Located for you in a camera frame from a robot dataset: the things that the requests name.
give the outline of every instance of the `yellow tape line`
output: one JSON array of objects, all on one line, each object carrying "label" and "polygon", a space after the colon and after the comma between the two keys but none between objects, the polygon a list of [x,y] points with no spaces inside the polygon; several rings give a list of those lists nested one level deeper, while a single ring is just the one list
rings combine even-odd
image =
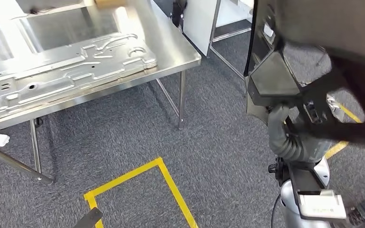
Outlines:
[{"label": "yellow tape line", "polygon": [[[84,198],[89,203],[90,209],[93,209],[94,207],[98,208],[96,199],[95,199],[95,197],[97,195],[99,195],[99,194],[121,184],[122,182],[127,181],[155,166],[159,166],[159,169],[162,172],[164,179],[166,180],[167,185],[169,186],[175,200],[177,201],[178,206],[180,207],[181,211],[183,212],[183,215],[184,215],[185,219],[187,220],[190,228],[198,228],[198,225],[196,224],[194,217],[192,216],[190,210],[187,207],[187,204],[185,203],[183,197],[181,196],[180,191],[178,191],[177,186],[175,185],[173,179],[171,178],[171,175],[168,172],[167,167],[163,162],[163,159],[160,157],[84,194]],[[103,222],[101,219],[96,223],[96,228],[103,228]]]},{"label": "yellow tape line", "polygon": [[192,216],[190,210],[188,209],[187,204],[185,203],[183,197],[181,196],[180,191],[178,191],[178,188],[175,185],[173,179],[171,178],[171,175],[168,172],[167,167],[165,166],[162,159],[160,159],[159,168],[175,198],[175,201],[177,201],[178,206],[180,206],[180,209],[183,212],[184,217],[188,222],[188,225],[190,225],[190,228],[198,228],[198,225],[196,224],[194,217]]},{"label": "yellow tape line", "polygon": [[329,148],[329,150],[325,153],[325,158],[328,159],[332,156],[334,156],[336,153],[341,151],[343,148],[345,148],[349,142],[347,141],[340,141],[335,146]]},{"label": "yellow tape line", "polygon": [[341,108],[346,113],[346,115],[352,118],[352,120],[356,121],[356,123],[362,122],[355,114],[353,114],[349,109],[345,108],[343,105],[339,104],[339,108]]},{"label": "yellow tape line", "polygon": [[[97,208],[96,199],[94,197],[88,199],[87,202],[89,203],[90,209]],[[96,223],[96,228],[104,228],[103,221],[101,219]]]},{"label": "yellow tape line", "polygon": [[[344,111],[344,113],[346,115],[348,115],[352,120],[354,120],[356,123],[361,123],[362,121],[355,115],[353,114],[349,109],[345,108],[343,105],[338,104],[339,108],[342,109],[342,111]],[[342,149],[344,149],[347,145],[349,144],[349,142],[347,141],[340,141],[338,142],[335,146],[329,148],[329,150],[325,153],[325,158],[328,159],[332,156],[334,156],[336,153],[338,153],[339,151],[341,151]]]},{"label": "yellow tape line", "polygon": [[149,163],[147,163],[147,164],[145,164],[145,165],[143,165],[139,168],[136,168],[136,169],[134,169],[130,172],[127,172],[126,174],[124,174],[124,175],[108,182],[107,184],[104,184],[104,185],[102,185],[102,186],[100,186],[96,189],[93,189],[93,190],[89,191],[88,193],[86,193],[84,195],[85,200],[88,200],[91,197],[95,197],[95,196],[109,190],[110,188],[113,188],[113,187],[121,184],[122,182],[127,181],[127,180],[129,180],[129,179],[131,179],[131,178],[133,178],[133,177],[135,177],[135,176],[137,176],[137,175],[153,168],[154,166],[156,166],[158,164],[158,160],[161,160],[161,158],[157,158],[157,159],[155,159],[155,160],[153,160],[153,161],[151,161],[151,162],[149,162]]}]

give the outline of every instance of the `white board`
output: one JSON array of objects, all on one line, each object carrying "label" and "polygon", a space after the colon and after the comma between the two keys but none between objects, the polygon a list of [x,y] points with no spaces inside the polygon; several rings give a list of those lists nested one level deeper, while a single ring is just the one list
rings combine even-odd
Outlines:
[{"label": "white board", "polygon": [[188,0],[184,11],[184,34],[206,56],[218,0]]},{"label": "white board", "polygon": [[16,0],[0,0],[0,22],[25,16]]},{"label": "white board", "polygon": [[[240,6],[247,6],[241,1],[238,2]],[[216,27],[221,27],[228,25],[237,21],[246,20],[252,21],[252,16],[250,14],[250,7],[240,7],[231,0],[221,0],[219,7],[218,20],[216,22]]]}]

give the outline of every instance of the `shoe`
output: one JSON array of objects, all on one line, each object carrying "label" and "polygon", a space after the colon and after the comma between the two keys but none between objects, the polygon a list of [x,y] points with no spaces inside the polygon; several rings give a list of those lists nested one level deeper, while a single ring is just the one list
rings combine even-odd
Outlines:
[{"label": "shoe", "polygon": [[350,213],[347,215],[349,219],[349,228],[362,228],[365,227],[365,219],[360,214],[358,209],[353,209],[350,211]]}]

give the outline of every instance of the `stamped metal part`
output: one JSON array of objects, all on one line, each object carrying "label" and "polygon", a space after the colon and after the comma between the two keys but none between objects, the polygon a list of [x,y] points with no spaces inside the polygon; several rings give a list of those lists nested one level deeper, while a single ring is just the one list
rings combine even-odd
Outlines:
[{"label": "stamped metal part", "polygon": [[143,40],[122,33],[0,61],[0,117],[156,65]]}]

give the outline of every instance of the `metal frame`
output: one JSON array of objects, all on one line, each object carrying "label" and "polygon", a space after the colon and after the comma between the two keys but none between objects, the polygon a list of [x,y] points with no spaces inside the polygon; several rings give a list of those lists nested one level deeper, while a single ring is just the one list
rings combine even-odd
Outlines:
[{"label": "metal frame", "polygon": [[159,84],[162,92],[166,96],[168,102],[170,103],[171,107],[173,108],[175,114],[178,116],[178,129],[182,130],[184,128],[184,110],[185,110],[185,86],[186,86],[186,77],[185,77],[185,70],[180,72],[180,98],[179,98],[179,108],[175,105],[174,101],[172,100],[170,94],[167,92],[166,88],[164,87],[163,83],[160,79],[156,79],[156,82]]},{"label": "metal frame", "polygon": [[[185,93],[186,93],[186,76],[185,70],[180,72],[180,97],[179,97],[179,108],[175,105],[173,100],[171,99],[169,93],[167,92],[166,88],[162,84],[159,78],[156,79],[156,82],[159,84],[162,92],[166,96],[167,100],[169,101],[170,105],[172,106],[174,112],[178,116],[178,128],[182,130],[184,128],[184,110],[185,110]],[[36,178],[38,181],[46,185],[51,185],[54,181],[47,176],[41,174],[41,161],[40,161],[40,153],[38,149],[38,139],[37,139],[37,131],[36,131],[36,119],[31,119],[30,123],[30,134],[31,134],[31,142],[33,145],[33,155],[34,155],[34,165],[35,170],[31,167],[23,164],[22,162],[10,157],[9,155],[0,151],[0,161],[19,170],[24,173],[31,175],[32,177]]]},{"label": "metal frame", "polygon": [[30,120],[30,128],[31,128],[32,141],[33,141],[34,162],[35,162],[37,171],[1,151],[0,151],[0,161],[19,171],[22,171],[24,173],[31,175],[32,177],[36,178],[37,180],[41,181],[42,183],[44,183],[46,185],[51,185],[54,181],[41,174],[41,165],[40,165],[40,156],[39,156],[38,145],[37,145],[35,119]]},{"label": "metal frame", "polygon": [[220,40],[224,40],[233,36],[237,36],[246,32],[251,31],[251,28],[243,28],[234,32],[229,32],[226,34],[223,34],[218,37],[214,37],[215,30],[216,30],[216,22],[218,20],[218,14],[219,14],[219,8],[220,8],[221,0],[218,0],[216,5],[216,12],[215,17],[213,18],[213,25],[212,25],[212,33],[211,33],[211,39],[209,40],[209,50],[211,50],[224,64],[227,65],[228,68],[230,68],[236,75],[240,77],[241,80],[245,82],[245,77],[240,71],[238,71],[231,63],[229,63],[218,51],[215,50],[215,48],[212,46],[214,42],[218,42]]}]

